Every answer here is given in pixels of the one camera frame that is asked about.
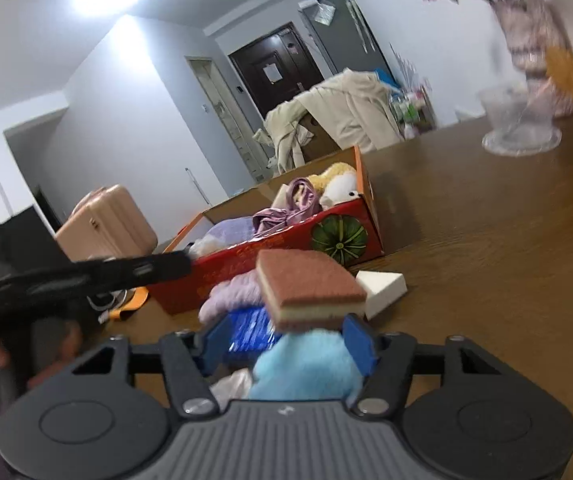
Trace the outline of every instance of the pumpkin print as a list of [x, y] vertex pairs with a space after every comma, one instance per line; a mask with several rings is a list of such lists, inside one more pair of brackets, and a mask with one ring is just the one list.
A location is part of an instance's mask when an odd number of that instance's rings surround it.
[[311, 248], [329, 254], [346, 266], [367, 250], [369, 233], [359, 220], [347, 215], [329, 215], [311, 230]]

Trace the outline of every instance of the beige coat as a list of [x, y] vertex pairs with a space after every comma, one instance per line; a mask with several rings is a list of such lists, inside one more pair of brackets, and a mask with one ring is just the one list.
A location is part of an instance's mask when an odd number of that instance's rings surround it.
[[343, 150], [362, 153], [403, 142], [388, 105], [390, 88], [373, 72], [341, 74], [295, 97]]
[[313, 134], [299, 125], [307, 111], [341, 149], [373, 152], [404, 140], [388, 106], [390, 89], [372, 72], [346, 69], [271, 110], [254, 138], [276, 150], [277, 170], [305, 163], [301, 147]]

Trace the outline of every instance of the lavender towel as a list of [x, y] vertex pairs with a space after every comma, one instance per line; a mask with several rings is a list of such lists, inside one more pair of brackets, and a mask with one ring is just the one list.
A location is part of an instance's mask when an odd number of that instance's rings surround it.
[[222, 220], [215, 224], [208, 233], [222, 242], [224, 247], [241, 244], [253, 238], [255, 229], [250, 216]]
[[[302, 190], [299, 203], [295, 203], [295, 195]], [[253, 215], [253, 226], [256, 236], [269, 236], [289, 225], [297, 224], [311, 218], [322, 210], [320, 197], [306, 178], [296, 178], [286, 192], [286, 209], [269, 207]]]
[[198, 319], [206, 324], [223, 312], [231, 312], [241, 306], [260, 304], [263, 304], [262, 292], [256, 271], [253, 269], [237, 275], [233, 280], [215, 285], [208, 300], [202, 305]]

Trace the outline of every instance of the red cardboard box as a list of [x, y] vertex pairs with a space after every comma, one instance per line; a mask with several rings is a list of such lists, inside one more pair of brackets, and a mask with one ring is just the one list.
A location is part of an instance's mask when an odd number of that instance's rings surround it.
[[338, 204], [270, 236], [254, 238], [204, 256], [193, 263], [190, 275], [174, 282], [150, 285], [151, 295], [169, 314], [199, 308], [215, 285], [255, 268], [256, 256], [261, 249], [322, 250], [346, 266], [382, 256], [371, 184], [357, 148], [310, 162], [204, 211], [180, 231], [164, 252], [185, 248], [222, 220], [254, 215], [271, 205], [282, 184], [289, 184], [294, 178], [323, 173], [335, 162], [346, 162], [356, 168], [359, 198]]

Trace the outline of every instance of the sponge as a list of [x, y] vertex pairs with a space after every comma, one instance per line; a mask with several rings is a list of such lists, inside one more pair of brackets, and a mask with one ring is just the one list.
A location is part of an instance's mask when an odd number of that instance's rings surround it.
[[327, 254], [263, 249], [256, 272], [266, 310], [279, 333], [339, 330], [347, 314], [364, 313], [366, 292]]
[[373, 319], [407, 292], [404, 276], [396, 272], [360, 270], [356, 282], [367, 292], [367, 319]]

